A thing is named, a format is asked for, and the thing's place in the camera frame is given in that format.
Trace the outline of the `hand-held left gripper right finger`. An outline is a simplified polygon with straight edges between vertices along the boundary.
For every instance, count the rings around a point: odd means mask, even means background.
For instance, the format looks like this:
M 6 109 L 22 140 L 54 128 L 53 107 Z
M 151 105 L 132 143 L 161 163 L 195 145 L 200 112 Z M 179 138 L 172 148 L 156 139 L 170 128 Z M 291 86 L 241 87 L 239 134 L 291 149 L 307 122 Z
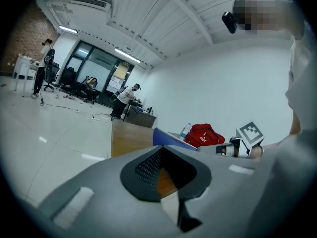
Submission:
M 165 146 L 195 174 L 178 191 L 178 225 L 167 238 L 263 238 L 271 233 L 264 201 L 272 153 L 259 160 L 233 158 Z

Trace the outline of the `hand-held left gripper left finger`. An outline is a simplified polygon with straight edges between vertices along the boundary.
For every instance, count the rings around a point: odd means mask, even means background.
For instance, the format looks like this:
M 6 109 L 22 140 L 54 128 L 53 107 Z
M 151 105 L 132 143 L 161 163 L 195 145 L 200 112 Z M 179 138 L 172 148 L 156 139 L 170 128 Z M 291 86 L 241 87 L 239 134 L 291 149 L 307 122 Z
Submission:
M 51 238 L 179 238 L 182 231 L 160 201 L 131 194 L 157 192 L 150 176 L 150 147 L 87 167 L 56 188 L 38 207 L 25 204 L 31 220 Z

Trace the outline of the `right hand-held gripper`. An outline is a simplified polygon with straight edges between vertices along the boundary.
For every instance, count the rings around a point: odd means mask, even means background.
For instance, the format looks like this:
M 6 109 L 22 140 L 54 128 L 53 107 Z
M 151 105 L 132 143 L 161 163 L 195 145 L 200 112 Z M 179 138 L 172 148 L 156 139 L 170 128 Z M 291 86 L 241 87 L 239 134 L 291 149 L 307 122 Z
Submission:
M 231 157 L 249 157 L 253 148 L 259 147 L 264 135 L 253 121 L 236 129 L 229 143 L 216 146 L 216 154 Z

